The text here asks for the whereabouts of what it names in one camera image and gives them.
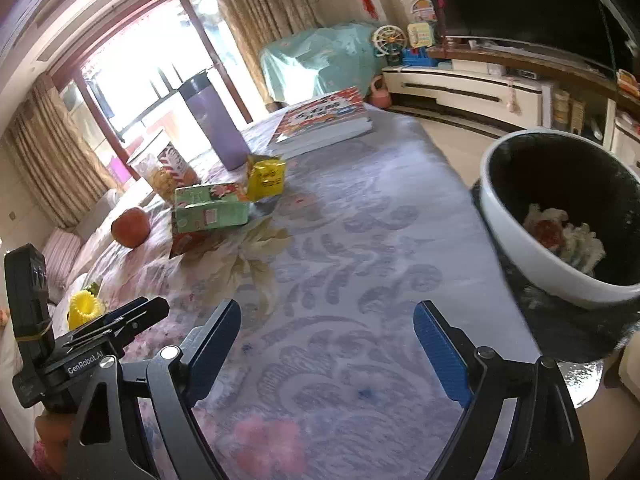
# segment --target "curtain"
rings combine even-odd
[[[260,51],[281,38],[319,26],[310,0],[218,0],[218,5],[260,95],[265,104],[272,103],[260,68]]]
[[[104,193],[119,186],[84,142],[43,74],[1,139],[23,182],[54,225],[75,227]]]

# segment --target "shelf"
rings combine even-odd
[[[495,50],[483,50],[481,48],[472,50],[469,47],[457,46],[455,48],[444,49],[441,46],[432,46],[427,49],[427,53],[429,57],[437,59],[463,59],[482,63],[497,63],[510,68],[531,70],[541,76],[577,84],[614,100],[619,108],[626,110],[636,118],[640,118],[640,100],[626,92],[620,91],[615,81],[590,72],[589,70],[546,59],[524,56],[523,54],[497,52]]]

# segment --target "black mat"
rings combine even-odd
[[[540,351],[557,360],[587,363],[611,354],[640,329],[640,300],[585,310],[535,287],[501,250],[480,207],[480,185],[471,189],[474,205],[494,245],[511,293]]]

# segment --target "striped pillow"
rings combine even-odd
[[[53,294],[55,289],[61,289],[64,292],[66,277],[71,272],[81,246],[82,239],[78,235],[67,233],[57,227],[47,240],[42,254],[47,264],[49,297],[53,301],[56,301],[57,296],[57,293]]]

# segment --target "teal cover cloth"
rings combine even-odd
[[[267,45],[260,55],[271,97],[293,105],[357,86],[364,97],[386,65],[371,38],[376,27],[348,23],[306,30]]]

